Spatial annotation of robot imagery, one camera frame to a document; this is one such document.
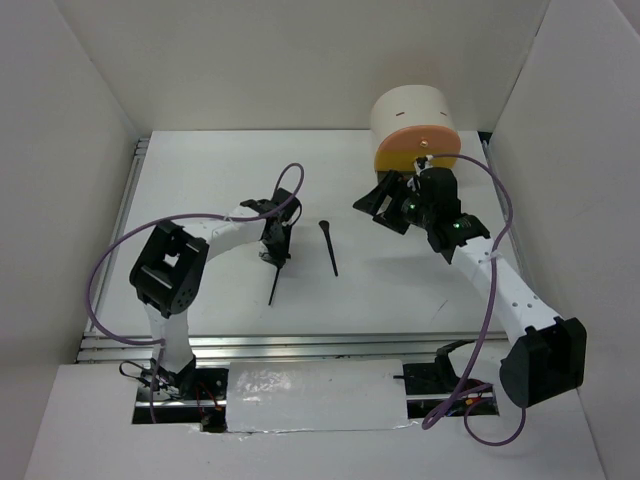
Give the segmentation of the thin black makeup brush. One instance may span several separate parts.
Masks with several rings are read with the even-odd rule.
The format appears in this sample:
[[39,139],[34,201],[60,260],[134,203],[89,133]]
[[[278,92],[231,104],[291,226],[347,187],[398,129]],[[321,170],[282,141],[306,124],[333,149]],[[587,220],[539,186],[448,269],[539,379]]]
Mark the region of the thin black makeup brush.
[[275,271],[275,275],[274,275],[274,279],[273,279],[273,283],[272,283],[272,287],[271,287],[271,291],[270,291],[270,295],[269,295],[269,300],[268,300],[268,306],[272,306],[273,302],[274,302],[274,298],[275,298],[275,294],[277,291],[277,287],[278,287],[278,282],[279,282],[279,277],[282,271],[282,266],[278,266],[276,267],[276,271]]

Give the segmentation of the black round makeup brush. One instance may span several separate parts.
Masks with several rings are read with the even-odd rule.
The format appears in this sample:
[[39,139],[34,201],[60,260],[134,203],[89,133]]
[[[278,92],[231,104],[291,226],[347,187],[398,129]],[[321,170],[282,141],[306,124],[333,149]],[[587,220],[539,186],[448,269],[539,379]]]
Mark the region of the black round makeup brush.
[[331,236],[330,236],[330,223],[328,220],[320,220],[318,222],[319,227],[321,228],[323,234],[324,234],[324,238],[327,244],[327,249],[328,249],[328,253],[329,253],[329,257],[330,257],[330,261],[331,261],[331,265],[332,265],[332,270],[334,273],[335,277],[339,276],[339,272],[338,272],[338,268],[337,268],[337,262],[336,262],[336,257],[335,257],[335,252],[334,252],[334,248],[333,248],[333,244],[332,244],[332,240],[331,240]]

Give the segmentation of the round cream drawer organizer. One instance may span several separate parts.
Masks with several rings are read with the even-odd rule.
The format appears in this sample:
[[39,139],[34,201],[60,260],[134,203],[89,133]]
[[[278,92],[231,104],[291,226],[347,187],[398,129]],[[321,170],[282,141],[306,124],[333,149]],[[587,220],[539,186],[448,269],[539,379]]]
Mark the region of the round cream drawer organizer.
[[412,173],[418,157],[436,155],[435,164],[451,169],[461,150],[444,94],[428,85],[404,85],[384,93],[370,113],[375,139],[374,171]]

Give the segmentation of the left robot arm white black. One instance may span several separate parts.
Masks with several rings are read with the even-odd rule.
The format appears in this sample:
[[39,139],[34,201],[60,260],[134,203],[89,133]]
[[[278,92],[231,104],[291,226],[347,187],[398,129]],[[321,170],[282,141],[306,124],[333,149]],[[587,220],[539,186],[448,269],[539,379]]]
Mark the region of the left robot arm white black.
[[284,188],[272,197],[246,200],[221,220],[180,225],[164,220],[151,232],[129,281],[144,305],[153,348],[146,382],[171,397],[189,396],[196,386],[196,357],[189,342],[187,311],[196,299],[206,264],[236,247],[259,243],[259,258],[280,270],[302,204]]

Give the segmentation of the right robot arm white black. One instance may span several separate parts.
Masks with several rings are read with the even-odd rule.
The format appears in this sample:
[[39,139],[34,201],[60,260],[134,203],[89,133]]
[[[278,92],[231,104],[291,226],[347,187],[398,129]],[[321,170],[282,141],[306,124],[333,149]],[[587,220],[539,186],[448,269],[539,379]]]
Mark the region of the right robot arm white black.
[[583,384],[584,325],[546,305],[498,254],[489,230],[463,212],[451,170],[431,167],[409,179],[390,171],[353,207],[399,234],[423,229],[432,249],[492,299],[511,345],[499,379],[516,406],[529,408]]

